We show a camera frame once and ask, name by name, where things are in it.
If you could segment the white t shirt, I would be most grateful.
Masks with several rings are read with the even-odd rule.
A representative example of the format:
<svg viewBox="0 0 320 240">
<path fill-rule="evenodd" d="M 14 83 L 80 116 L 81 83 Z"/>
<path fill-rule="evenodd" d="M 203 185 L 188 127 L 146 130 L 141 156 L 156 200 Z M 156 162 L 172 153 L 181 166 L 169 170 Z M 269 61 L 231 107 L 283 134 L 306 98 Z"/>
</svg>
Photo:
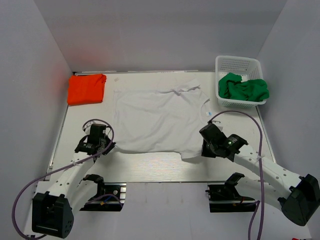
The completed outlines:
<svg viewBox="0 0 320 240">
<path fill-rule="evenodd" d="M 116 147 L 123 153 L 201 155 L 199 133 L 211 117 L 210 98 L 197 79 L 170 89 L 120 90 L 113 96 Z"/>
</svg>

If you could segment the green t shirt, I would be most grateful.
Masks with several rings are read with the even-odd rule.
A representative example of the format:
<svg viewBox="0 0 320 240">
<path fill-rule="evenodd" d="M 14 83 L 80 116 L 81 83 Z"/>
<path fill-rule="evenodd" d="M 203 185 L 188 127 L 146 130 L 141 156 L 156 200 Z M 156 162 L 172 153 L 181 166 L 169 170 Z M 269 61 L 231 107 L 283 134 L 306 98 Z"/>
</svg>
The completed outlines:
<svg viewBox="0 0 320 240">
<path fill-rule="evenodd" d="M 263 79 L 243 81 L 240 75 L 228 73 L 218 81 L 218 95 L 224 99 L 262 102 L 270 97 Z"/>
</svg>

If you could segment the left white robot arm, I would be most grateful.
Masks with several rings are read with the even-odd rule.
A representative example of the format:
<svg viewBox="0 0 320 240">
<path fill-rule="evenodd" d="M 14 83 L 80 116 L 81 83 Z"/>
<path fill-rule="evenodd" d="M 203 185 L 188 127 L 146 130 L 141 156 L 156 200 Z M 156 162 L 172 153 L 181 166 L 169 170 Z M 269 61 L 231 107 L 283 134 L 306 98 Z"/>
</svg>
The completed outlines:
<svg viewBox="0 0 320 240">
<path fill-rule="evenodd" d="M 89 130 L 74 150 L 72 161 L 61 176 L 44 193 L 38 192 L 32 200 L 31 229 L 37 234 L 66 238 L 73 227 L 75 215 L 90 199 L 99 200 L 105 196 L 104 178 L 89 174 L 100 156 L 107 155 L 114 147 L 113 128 L 95 119 Z"/>
</svg>

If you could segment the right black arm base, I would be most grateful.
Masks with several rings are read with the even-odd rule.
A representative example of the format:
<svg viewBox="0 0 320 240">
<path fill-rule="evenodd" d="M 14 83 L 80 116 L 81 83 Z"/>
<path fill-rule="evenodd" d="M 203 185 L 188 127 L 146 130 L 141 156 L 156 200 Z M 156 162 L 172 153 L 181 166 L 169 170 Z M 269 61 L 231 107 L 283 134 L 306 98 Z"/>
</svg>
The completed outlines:
<svg viewBox="0 0 320 240">
<path fill-rule="evenodd" d="M 209 184 L 205 192 L 211 213 L 253 213 L 257 206 L 254 198 L 239 195 L 233 186 Z"/>
</svg>

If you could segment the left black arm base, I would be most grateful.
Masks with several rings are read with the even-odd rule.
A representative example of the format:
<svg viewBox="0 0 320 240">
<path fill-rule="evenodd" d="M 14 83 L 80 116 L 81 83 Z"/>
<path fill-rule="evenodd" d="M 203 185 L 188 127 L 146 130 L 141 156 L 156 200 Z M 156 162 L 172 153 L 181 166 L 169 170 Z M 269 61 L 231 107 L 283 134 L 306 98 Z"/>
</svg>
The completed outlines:
<svg viewBox="0 0 320 240">
<path fill-rule="evenodd" d="M 120 212 L 126 199 L 126 183 L 105 183 L 95 196 L 89 199 L 82 212 Z"/>
</svg>

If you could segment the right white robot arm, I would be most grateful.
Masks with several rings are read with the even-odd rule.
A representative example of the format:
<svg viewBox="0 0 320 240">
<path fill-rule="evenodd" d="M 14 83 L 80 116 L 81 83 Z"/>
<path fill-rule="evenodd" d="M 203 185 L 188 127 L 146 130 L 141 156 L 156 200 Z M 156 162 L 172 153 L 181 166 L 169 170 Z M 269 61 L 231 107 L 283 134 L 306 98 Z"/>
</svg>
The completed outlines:
<svg viewBox="0 0 320 240">
<path fill-rule="evenodd" d="M 264 201 L 298 226 L 305 226 L 319 208 L 320 186 L 311 174 L 301 176 L 259 156 L 245 139 L 236 134 L 227 137 L 213 123 L 207 124 L 199 133 L 203 137 L 203 157 L 225 158 L 263 177 L 253 180 L 235 172 L 224 184 L 208 186 L 211 201 L 242 198 Z"/>
</svg>

